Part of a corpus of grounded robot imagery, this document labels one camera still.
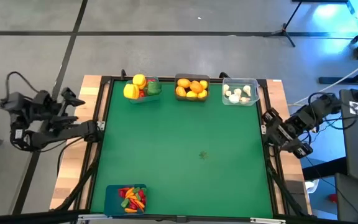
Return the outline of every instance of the concrete floor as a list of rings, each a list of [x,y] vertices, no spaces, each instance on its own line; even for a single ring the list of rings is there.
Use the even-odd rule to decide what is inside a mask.
[[[80,6],[81,0],[0,0],[0,30],[72,31]],[[289,0],[94,0],[86,7],[80,31],[270,32],[279,29],[295,7]],[[345,4],[304,3],[288,31],[358,33],[358,22]],[[0,36],[0,98],[5,75],[12,70],[21,72],[37,89],[51,91],[69,38]],[[318,77],[343,77],[358,67],[349,39],[293,39],[296,48],[279,37],[81,36],[76,38],[62,87],[79,93],[83,75],[117,75],[122,68],[129,74],[145,70],[156,76],[199,73],[217,77],[225,71],[232,77],[281,79],[287,100],[293,103],[325,87],[317,83]],[[331,91],[350,87],[335,86]],[[16,77],[11,90],[33,95]],[[0,215],[11,211],[29,156],[10,146],[8,137],[9,117],[0,110],[0,138],[4,139]],[[313,144],[310,157],[329,161],[343,156],[342,139],[340,131],[327,129]],[[48,210],[57,156],[58,150],[41,155],[24,212]]]

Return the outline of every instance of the tripod stand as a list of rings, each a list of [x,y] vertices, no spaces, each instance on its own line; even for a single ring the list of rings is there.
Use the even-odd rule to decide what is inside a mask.
[[[297,10],[298,10],[299,7],[301,6],[301,4],[302,4],[302,2],[300,1],[299,4],[297,5],[296,9],[293,11],[293,13],[292,13],[290,19],[288,20],[288,22],[287,22],[287,23],[284,23],[283,26],[282,26],[282,28],[281,28],[280,30],[275,31],[275,32],[272,32],[272,33],[270,33],[269,35],[266,35],[266,36],[264,36],[264,37],[272,37],[272,36],[277,36],[277,35],[285,36],[285,37],[291,42],[292,47],[296,47],[296,46],[295,46],[295,43],[292,41],[290,35],[287,33],[287,27],[288,27],[288,25],[290,25],[290,22],[291,22],[293,16],[294,16],[295,13],[297,12]]]

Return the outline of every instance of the white cable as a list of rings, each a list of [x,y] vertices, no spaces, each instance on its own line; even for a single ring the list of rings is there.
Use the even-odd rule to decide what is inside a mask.
[[[355,74],[356,72],[358,72],[358,68],[355,69],[355,70],[354,70],[353,72],[351,72],[350,74],[348,74],[348,75],[346,75],[345,77],[343,77],[343,78],[341,78],[340,80],[338,80],[336,83],[333,83],[333,84],[327,86],[326,88],[323,88],[322,90],[320,90],[320,91],[318,91],[318,92],[324,92],[324,91],[326,91],[327,89],[329,89],[329,88],[333,87],[334,85],[340,83],[340,82],[343,81],[345,78],[347,78],[347,77],[349,77],[349,76]],[[302,101],[304,101],[304,100],[307,100],[308,98],[309,98],[309,96],[303,98],[302,100],[298,100],[298,101],[296,101],[295,103],[290,104],[289,106],[297,106],[296,104],[298,104],[298,103],[300,103],[300,102],[302,102]]]

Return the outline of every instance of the blue container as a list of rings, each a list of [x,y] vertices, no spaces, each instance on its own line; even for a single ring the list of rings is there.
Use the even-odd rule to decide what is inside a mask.
[[[158,77],[146,77],[146,80],[156,80],[158,82]],[[129,100],[129,102],[131,103],[145,103],[145,102],[150,102],[150,101],[155,101],[155,100],[159,100],[160,99],[160,95],[162,94],[162,92],[158,95],[154,95],[154,96],[145,96],[145,97],[141,97],[137,100]]]
[[[124,187],[140,187],[146,188],[144,184],[134,185],[109,185],[106,187],[106,198],[104,199],[104,214],[107,216],[122,216],[122,215],[142,215],[143,212],[138,209],[136,213],[126,213],[124,208],[121,207],[121,203],[124,198],[119,196],[119,189]]]

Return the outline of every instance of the green vegetable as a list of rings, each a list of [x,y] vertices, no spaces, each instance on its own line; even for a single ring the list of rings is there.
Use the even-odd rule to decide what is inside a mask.
[[[147,194],[146,194],[146,188],[145,188],[145,187],[142,187],[142,190],[143,190],[144,195],[147,195]]]
[[[158,95],[161,93],[161,84],[158,82],[149,82],[147,84],[147,94],[152,95]]]
[[[135,196],[136,196],[138,201],[142,200],[142,198],[140,197],[139,193],[136,193]]]
[[[123,200],[123,201],[121,202],[121,207],[122,207],[122,208],[126,208],[127,205],[128,205],[128,203],[129,203],[129,199],[128,199],[128,198],[125,198],[125,200]]]
[[[135,188],[132,192],[137,193],[140,191],[140,187]]]

